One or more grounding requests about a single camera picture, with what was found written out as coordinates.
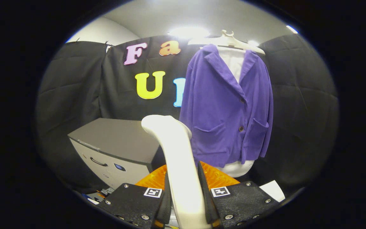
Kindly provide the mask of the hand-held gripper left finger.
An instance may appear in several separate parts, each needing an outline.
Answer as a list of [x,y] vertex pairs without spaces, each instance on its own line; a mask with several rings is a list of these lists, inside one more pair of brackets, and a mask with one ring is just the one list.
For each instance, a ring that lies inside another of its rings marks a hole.
[[164,229],[172,210],[168,182],[167,166],[163,165],[136,184],[121,184],[97,208],[124,229]]

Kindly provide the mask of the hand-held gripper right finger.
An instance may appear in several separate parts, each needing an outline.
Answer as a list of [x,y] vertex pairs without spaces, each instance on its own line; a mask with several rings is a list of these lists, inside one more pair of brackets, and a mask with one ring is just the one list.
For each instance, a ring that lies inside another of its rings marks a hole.
[[213,228],[248,228],[280,206],[253,181],[240,183],[203,162],[198,162],[197,171],[206,221]]

